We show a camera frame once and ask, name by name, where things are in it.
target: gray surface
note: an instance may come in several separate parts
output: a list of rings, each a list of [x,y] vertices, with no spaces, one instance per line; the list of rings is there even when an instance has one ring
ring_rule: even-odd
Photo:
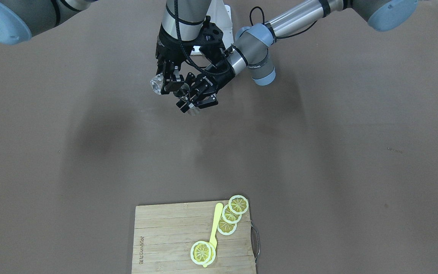
[[[230,2],[235,29],[296,3]],[[438,273],[438,1],[388,33],[334,13],[197,117],[148,85],[164,5],[0,45],[0,274],[129,273],[136,205],[237,193],[260,274]]]

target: lemon slice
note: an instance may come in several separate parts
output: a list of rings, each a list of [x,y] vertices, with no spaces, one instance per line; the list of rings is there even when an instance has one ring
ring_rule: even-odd
[[[221,218],[221,220],[219,220],[219,226],[217,226],[217,230],[222,235],[227,236],[233,234],[233,232],[236,231],[236,227],[238,227],[238,224],[229,224],[226,222],[226,220]]]
[[[235,224],[241,220],[241,214],[234,214],[228,206],[222,209],[222,219],[228,224]]]
[[[212,264],[212,262],[214,262],[214,260],[216,259],[216,249],[210,243],[207,243],[207,244],[211,248],[212,256],[207,263],[202,265],[203,267],[207,267],[208,265]]]
[[[234,195],[229,199],[229,208],[234,214],[243,214],[248,210],[248,199],[242,195]]]
[[[211,259],[212,249],[209,243],[198,241],[190,249],[190,258],[195,264],[203,265]]]

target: cutting board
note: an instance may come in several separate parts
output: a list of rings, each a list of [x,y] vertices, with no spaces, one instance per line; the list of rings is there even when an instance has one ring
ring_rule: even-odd
[[[249,210],[236,231],[217,238],[216,260],[204,268],[190,260],[196,241],[209,241],[214,207],[221,202],[137,206],[133,242],[132,273],[150,274],[256,274],[251,245]]]

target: robotic arm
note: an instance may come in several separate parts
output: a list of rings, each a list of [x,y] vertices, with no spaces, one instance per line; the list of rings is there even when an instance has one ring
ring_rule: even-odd
[[[0,0],[0,42],[14,45],[52,29],[97,0]],[[269,47],[278,40],[328,16],[354,9],[378,31],[402,24],[418,0],[304,0],[279,16],[241,28],[236,42],[225,47],[223,33],[206,16],[212,0],[167,0],[156,46],[157,72],[151,80],[157,94],[173,93],[182,112],[194,113],[217,105],[217,93],[246,68],[258,85],[275,79]],[[210,64],[201,68],[190,58],[194,46]],[[187,62],[199,71],[180,74]]]

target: white bracket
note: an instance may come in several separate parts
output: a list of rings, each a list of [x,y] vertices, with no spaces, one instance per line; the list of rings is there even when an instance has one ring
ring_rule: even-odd
[[[231,7],[225,5],[223,0],[212,0],[207,15],[211,17],[211,22],[215,23],[219,29],[224,33],[222,41],[224,46],[228,48],[234,43],[233,38],[233,21],[231,20]],[[202,55],[198,50],[200,46],[195,46],[192,49],[191,55]]]

